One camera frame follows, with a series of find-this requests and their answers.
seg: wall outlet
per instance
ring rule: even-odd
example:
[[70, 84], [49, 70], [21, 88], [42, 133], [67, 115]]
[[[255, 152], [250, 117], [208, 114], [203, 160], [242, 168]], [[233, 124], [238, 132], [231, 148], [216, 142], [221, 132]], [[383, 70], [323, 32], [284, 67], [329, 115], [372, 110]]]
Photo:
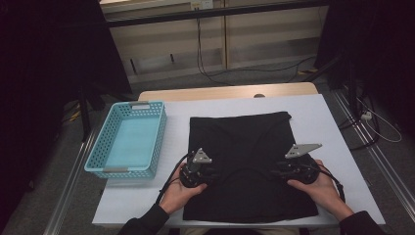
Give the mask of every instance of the wall outlet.
[[190, 9], [192, 11], [201, 10], [202, 9], [202, 3], [200, 0], [194, 0], [190, 2]]
[[193, 0], [190, 2], [190, 9], [192, 11], [213, 9], [213, 0]]
[[213, 9], [213, 0], [202, 0], [201, 6], [203, 10]]

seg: basket handle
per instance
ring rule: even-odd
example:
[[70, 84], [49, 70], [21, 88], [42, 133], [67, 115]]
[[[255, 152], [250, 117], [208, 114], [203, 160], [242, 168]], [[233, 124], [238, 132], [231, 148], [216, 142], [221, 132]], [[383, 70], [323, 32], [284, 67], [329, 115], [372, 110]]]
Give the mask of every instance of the basket handle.
[[123, 168], [123, 167], [119, 167], [119, 168], [104, 168], [103, 169], [103, 173], [127, 173], [128, 172], [128, 168]]
[[147, 110], [150, 109], [150, 102], [148, 101], [132, 101], [128, 102], [132, 110]]

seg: controller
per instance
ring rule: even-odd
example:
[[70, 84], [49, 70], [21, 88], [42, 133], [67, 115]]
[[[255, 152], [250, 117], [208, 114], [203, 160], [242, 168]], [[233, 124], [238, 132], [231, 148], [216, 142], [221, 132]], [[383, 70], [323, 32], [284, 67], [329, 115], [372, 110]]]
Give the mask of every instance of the controller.
[[212, 159], [199, 149], [196, 153], [192, 152], [187, 157], [187, 163], [180, 169], [180, 181], [186, 188], [195, 188], [205, 183], [210, 185], [215, 179], [219, 178], [216, 170], [209, 165]]
[[317, 162], [308, 152], [320, 148], [321, 144], [293, 145], [285, 156], [285, 161], [277, 163], [273, 175], [283, 180], [295, 179], [304, 184], [313, 183], [320, 173]]

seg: wire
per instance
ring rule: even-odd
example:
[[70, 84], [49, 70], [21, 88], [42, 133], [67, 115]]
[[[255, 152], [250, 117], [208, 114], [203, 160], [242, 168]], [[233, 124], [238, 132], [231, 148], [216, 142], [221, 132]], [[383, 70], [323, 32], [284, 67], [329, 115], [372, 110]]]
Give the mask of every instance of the wire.
[[77, 118], [79, 118], [81, 116], [82, 116], [81, 111], [77, 111], [71, 117], [61, 120], [61, 123], [65, 123], [67, 121], [74, 121], [74, 120], [76, 120]]
[[320, 34], [321, 34], [321, 32], [323, 31], [323, 22], [321, 20], [320, 10], [321, 10], [321, 7], [318, 8], [317, 14], [318, 14], [318, 20], [320, 20], [320, 28], [321, 28]]
[[[342, 126], [344, 124], [346, 124], [346, 122], [351, 121], [351, 123], [349, 123], [348, 125]], [[341, 124], [338, 125], [339, 130], [344, 130], [347, 129], [355, 124], [357, 124], [360, 121], [360, 118], [357, 118], [355, 120], [353, 120], [353, 118], [348, 118], [347, 120], [345, 120], [344, 122], [342, 122]]]
[[338, 128], [341, 128], [342, 125], [346, 124], [348, 121], [353, 121], [352, 118], [346, 117], [346, 120], [342, 121], [342, 123], [337, 124]]
[[70, 111], [72, 111], [74, 108], [78, 109], [79, 102], [75, 102], [73, 105], [70, 106], [67, 110], [64, 110], [64, 115], [68, 114]]
[[313, 170], [318, 171], [320, 173], [323, 173], [323, 174], [329, 176], [331, 179], [333, 179], [333, 181], [335, 181], [335, 183], [336, 183], [336, 188], [339, 191], [339, 196], [342, 199], [342, 201], [345, 203], [346, 202], [346, 196], [345, 196], [345, 190], [344, 190], [343, 184], [341, 184], [341, 182], [332, 174], [332, 172], [330, 172], [330, 170], [326, 166], [324, 166], [322, 164], [319, 164], [319, 165], [322, 166], [327, 171], [322, 170], [321, 168], [315, 168], [315, 167], [313, 167], [311, 165], [308, 165], [308, 164], [299, 164], [299, 166], [313, 169]]
[[204, 60], [202, 58], [202, 40], [201, 40], [202, 31], [201, 31], [201, 20], [200, 19], [196, 19], [196, 21], [198, 23], [198, 69], [199, 69], [199, 72], [202, 75], [204, 75], [205, 77], [207, 77], [212, 82], [233, 86], [233, 84], [231, 84], [231, 83], [223, 82], [223, 81], [217, 81], [217, 80], [212, 79], [210, 77], [210, 75], [208, 75], [208, 73], [205, 71]]
[[288, 83], [288, 82], [292, 81], [297, 76], [297, 73], [299, 71], [299, 66], [302, 63], [316, 58], [315, 56], [308, 57], [308, 58], [303, 59], [300, 62], [297, 62], [297, 63], [295, 63], [291, 66], [281, 68], [281, 69], [275, 69], [275, 70], [235, 69], [235, 70], [224, 70], [224, 71], [220, 71], [220, 72], [217, 72], [217, 73], [208, 74], [205, 71], [205, 66], [204, 66], [203, 57], [202, 57], [201, 21], [200, 21], [200, 19], [196, 19], [196, 21], [197, 21], [197, 24], [198, 24], [198, 69], [199, 69], [199, 72], [202, 75], [206, 76], [210, 81], [215, 82], [215, 83], [234, 86], [234, 84], [231, 84], [231, 83], [228, 83], [228, 82], [217, 81], [217, 80], [212, 79], [213, 76], [218, 76], [218, 75], [221, 75], [221, 74], [224, 74], [224, 73], [227, 73], [227, 72], [233, 72], [233, 71], [265, 71], [265, 72], [268, 72], [268, 71], [285, 71], [285, 70], [289, 70], [291, 68], [296, 68], [296, 73], [289, 80], [286, 81], [286, 83]]
[[393, 143], [398, 143], [402, 140], [402, 135], [400, 134], [400, 132], [392, 125], [390, 124], [387, 120], [385, 120], [383, 117], [379, 116], [378, 114], [376, 114], [376, 112], [374, 112], [373, 110], [369, 109], [362, 101], [360, 101], [360, 99], [357, 99], [358, 102], [360, 102], [368, 111], [370, 111], [372, 114], [374, 114], [376, 117], [380, 118], [382, 121], [384, 121], [386, 124], [388, 124], [392, 129], [394, 129], [394, 131], [396, 131], [396, 133], [399, 135], [399, 139], [398, 140], [391, 140], [386, 138], [385, 136], [383, 136], [380, 131], [375, 130], [370, 124], [369, 121], [367, 121], [366, 119], [366, 124], [369, 126], [369, 128], [371, 128], [377, 135], [379, 135], [380, 137], [382, 137], [383, 139], [393, 142]]
[[[359, 101], [366, 109], [369, 109], [368, 107], [367, 107], [367, 105], [363, 102], [363, 101], [361, 101], [361, 99], [362, 99], [362, 97], [363, 96], [367, 96], [368, 98], [369, 98], [369, 102], [370, 102], [370, 105], [371, 105], [371, 107], [372, 107], [372, 109], [373, 109], [373, 112], [374, 112], [374, 110], [375, 110], [375, 107], [374, 107], [374, 105], [373, 105], [373, 101], [372, 101], [372, 99], [371, 99], [371, 97], [368, 95], [368, 94], [366, 94], [366, 93], [364, 93], [364, 94], [362, 94], [361, 96], [360, 96], [360, 98], [359, 97], [356, 97], [356, 100], [357, 101]], [[360, 114], [363, 114], [363, 112], [364, 112], [364, 110], [363, 110], [363, 108], [360, 106], [359, 107], [359, 109], [360, 109]], [[359, 115], [358, 117], [357, 117], [357, 119], [356, 120], [354, 120], [352, 123], [350, 123], [349, 125], [347, 125], [347, 126], [340, 126], [339, 127], [339, 129], [340, 130], [342, 130], [342, 129], [346, 129], [346, 128], [348, 128], [348, 127], [351, 127], [351, 126], [353, 126], [353, 125], [356, 125], [358, 122], [360, 122], [361, 121], [361, 115]], [[380, 132], [380, 126], [379, 126], [379, 122], [378, 122], [378, 119], [377, 119], [377, 117], [376, 116], [374, 116], [374, 118], [372, 118], [372, 121], [373, 121], [373, 123], [374, 123], [374, 125], [375, 125], [375, 131], [376, 132]], [[364, 149], [364, 148], [366, 148], [366, 147], [369, 147], [369, 146], [371, 146], [371, 145], [374, 145], [375, 143], [377, 143], [378, 142], [378, 140], [379, 140], [379, 134], [377, 134], [374, 138], [372, 138], [370, 141], [368, 141], [366, 144], [363, 144], [363, 145], [361, 145], [361, 146], [359, 146], [359, 147], [355, 147], [355, 148], [349, 148], [349, 150], [351, 150], [351, 151], [355, 151], [355, 150], [360, 150], [360, 149]]]
[[183, 156], [183, 158], [180, 159], [180, 161], [176, 164], [176, 166], [174, 167], [173, 171], [171, 172], [170, 176], [168, 177], [168, 179], [165, 181], [164, 185], [162, 186], [162, 188], [160, 189], [160, 193], [159, 196], [156, 199], [156, 204], [158, 205], [161, 201], [162, 196], [164, 195], [165, 191], [167, 190], [168, 186], [170, 186], [170, 184], [176, 180], [177, 178], [173, 179], [170, 181], [171, 177], [173, 177], [174, 172], [180, 167], [180, 164], [183, 162], [184, 159], [186, 159], [189, 156], [189, 154]]

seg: blue plastic basket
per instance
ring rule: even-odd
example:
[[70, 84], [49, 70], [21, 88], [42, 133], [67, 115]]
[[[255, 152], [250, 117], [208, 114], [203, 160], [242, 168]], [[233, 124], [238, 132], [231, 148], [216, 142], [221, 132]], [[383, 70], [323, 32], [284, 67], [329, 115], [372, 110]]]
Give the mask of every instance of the blue plastic basket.
[[113, 104], [85, 170], [101, 178], [154, 178], [166, 120], [162, 101]]

